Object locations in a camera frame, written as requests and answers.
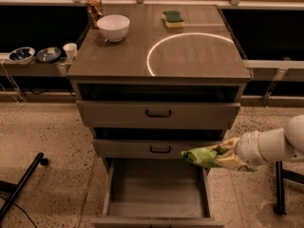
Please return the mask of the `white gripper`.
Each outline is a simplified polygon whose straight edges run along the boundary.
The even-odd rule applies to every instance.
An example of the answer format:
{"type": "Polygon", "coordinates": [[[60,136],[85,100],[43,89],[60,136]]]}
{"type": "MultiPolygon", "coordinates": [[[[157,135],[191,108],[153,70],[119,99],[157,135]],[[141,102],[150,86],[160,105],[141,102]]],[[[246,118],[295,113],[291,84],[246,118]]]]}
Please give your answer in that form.
{"type": "Polygon", "coordinates": [[[248,166],[256,168],[263,164],[263,158],[258,148],[257,131],[245,133],[240,138],[231,138],[219,146],[223,153],[235,151],[235,149],[237,153],[237,156],[217,159],[217,163],[221,167],[235,171],[248,171],[248,166]]]}

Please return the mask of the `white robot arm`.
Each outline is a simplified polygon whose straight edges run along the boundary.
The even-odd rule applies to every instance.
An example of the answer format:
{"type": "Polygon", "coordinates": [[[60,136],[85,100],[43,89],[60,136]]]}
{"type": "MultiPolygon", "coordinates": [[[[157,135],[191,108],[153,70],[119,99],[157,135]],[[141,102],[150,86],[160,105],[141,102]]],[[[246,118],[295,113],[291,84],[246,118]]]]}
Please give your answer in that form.
{"type": "Polygon", "coordinates": [[[237,171],[252,171],[269,162],[304,161],[304,115],[291,118],[283,128],[254,131],[223,144],[230,150],[216,163],[237,171]]]}

